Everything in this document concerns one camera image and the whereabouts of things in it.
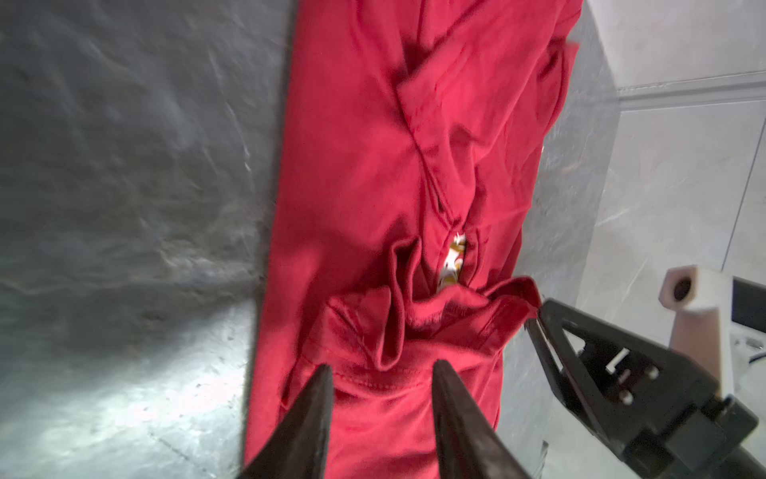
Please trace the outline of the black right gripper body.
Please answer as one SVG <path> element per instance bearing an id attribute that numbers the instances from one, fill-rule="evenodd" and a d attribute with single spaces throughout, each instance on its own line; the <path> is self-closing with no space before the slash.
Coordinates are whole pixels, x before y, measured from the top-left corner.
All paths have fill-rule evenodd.
<path id="1" fill-rule="evenodd" d="M 622 453 L 640 478 L 763 478 L 742 443 L 759 420 L 733 397 L 688 408 L 664 433 L 646 429 Z"/>

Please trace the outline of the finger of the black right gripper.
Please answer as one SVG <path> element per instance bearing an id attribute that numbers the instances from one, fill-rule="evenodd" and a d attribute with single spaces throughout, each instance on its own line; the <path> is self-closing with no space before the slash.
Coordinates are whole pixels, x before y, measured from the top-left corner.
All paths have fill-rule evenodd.
<path id="1" fill-rule="evenodd" d="M 575 392 L 564 369 L 564 363 L 552 350 L 540 319 L 531 319 L 525 329 L 529 332 L 536 355 L 542 365 L 549 387 L 559 403 L 568 411 L 575 410 Z"/>
<path id="2" fill-rule="evenodd" d="M 605 443 L 631 443 L 646 429 L 660 435 L 716 397 L 709 373 L 654 341 L 554 299 L 538 319 L 572 383 L 572 414 Z"/>

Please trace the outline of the dark red printed t-shirt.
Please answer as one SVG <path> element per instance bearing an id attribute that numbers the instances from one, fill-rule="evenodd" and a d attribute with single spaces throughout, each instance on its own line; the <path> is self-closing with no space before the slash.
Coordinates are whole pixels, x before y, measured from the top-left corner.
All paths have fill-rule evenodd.
<path id="1" fill-rule="evenodd" d="M 504 348 L 541 304 L 514 268 L 581 13 L 578 1 L 299 4 L 247 460 L 321 365 L 330 478 L 438 476 L 440 359 L 499 423 Z"/>

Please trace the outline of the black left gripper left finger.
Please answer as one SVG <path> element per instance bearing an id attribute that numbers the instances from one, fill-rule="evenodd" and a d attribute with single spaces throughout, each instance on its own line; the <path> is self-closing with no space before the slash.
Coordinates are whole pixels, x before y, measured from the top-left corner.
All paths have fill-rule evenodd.
<path id="1" fill-rule="evenodd" d="M 308 383 L 241 479 L 322 478 L 333 409 L 332 369 L 317 367 Z"/>

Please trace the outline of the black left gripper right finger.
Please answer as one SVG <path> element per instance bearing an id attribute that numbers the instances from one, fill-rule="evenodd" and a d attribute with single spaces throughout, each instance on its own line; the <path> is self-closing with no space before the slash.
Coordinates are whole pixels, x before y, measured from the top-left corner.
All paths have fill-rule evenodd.
<path id="1" fill-rule="evenodd" d="M 455 369 L 440 359 L 433 367 L 433 419 L 442 478 L 529 479 L 506 449 Z"/>

